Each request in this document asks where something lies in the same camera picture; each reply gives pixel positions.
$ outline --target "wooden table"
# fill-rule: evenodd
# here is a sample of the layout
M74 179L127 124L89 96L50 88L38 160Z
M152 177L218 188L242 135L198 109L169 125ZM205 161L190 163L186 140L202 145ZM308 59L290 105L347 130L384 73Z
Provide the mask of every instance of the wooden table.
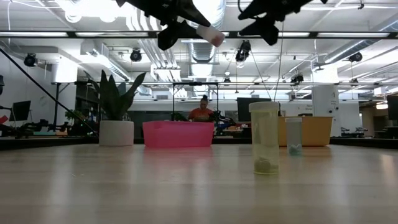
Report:
M398 223L398 151L331 146L252 173L251 146L0 152L7 224Z

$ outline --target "woman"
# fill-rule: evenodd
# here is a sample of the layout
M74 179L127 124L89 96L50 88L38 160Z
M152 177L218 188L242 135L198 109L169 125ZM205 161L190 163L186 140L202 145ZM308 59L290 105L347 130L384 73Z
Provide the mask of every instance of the woman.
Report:
M200 100L200 108L194 109L189 114L188 119L194 121L208 121L211 114L213 114L212 110L207 109L207 105L209 101L206 95L203 95L203 98Z

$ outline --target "snake plant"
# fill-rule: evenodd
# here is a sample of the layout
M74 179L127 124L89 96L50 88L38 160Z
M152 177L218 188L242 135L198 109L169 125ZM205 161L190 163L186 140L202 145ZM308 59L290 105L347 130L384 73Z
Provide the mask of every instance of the snake plant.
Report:
M108 120L111 121L122 121L123 116L127 113L128 109L132 105L134 96L136 95L137 88L144 81L146 73L140 74L130 89L125 93L120 95L116 82L111 75L109 80L106 78L106 73L104 70L101 72L101 82L99 85L93 80L89 80L96 91L99 93L99 103L105 111L105 115Z

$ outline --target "jar lid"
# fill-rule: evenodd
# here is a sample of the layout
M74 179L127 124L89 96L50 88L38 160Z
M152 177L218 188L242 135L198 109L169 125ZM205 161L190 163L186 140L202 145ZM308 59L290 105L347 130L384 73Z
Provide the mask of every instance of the jar lid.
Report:
M249 111L276 110L279 111L279 103L276 102L257 102L249 104Z

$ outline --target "pink plastic bin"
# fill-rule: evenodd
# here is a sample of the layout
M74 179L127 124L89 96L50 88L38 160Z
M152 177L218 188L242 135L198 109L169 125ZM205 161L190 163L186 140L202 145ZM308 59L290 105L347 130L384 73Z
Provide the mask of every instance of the pink plastic bin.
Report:
M144 122L147 147L209 147L213 123L150 121Z

